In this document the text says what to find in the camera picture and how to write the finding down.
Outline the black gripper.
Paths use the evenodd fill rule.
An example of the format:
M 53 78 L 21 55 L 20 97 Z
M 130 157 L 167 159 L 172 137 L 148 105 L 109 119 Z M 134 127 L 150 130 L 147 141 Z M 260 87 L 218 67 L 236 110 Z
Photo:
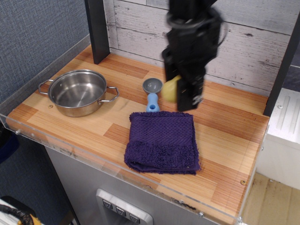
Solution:
M 166 81 L 177 76 L 177 110 L 196 109 L 203 100 L 205 66 L 217 56 L 221 22 L 169 22 L 163 50 Z

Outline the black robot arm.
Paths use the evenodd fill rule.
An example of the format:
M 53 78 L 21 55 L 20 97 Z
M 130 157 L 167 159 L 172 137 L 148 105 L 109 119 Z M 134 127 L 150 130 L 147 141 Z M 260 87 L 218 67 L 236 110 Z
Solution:
M 177 80 L 175 97 L 180 112 L 196 109 L 203 98 L 206 65 L 217 56 L 220 28 L 219 12 L 213 0 L 171 0 L 166 15 L 171 30 L 162 52 L 167 81 Z

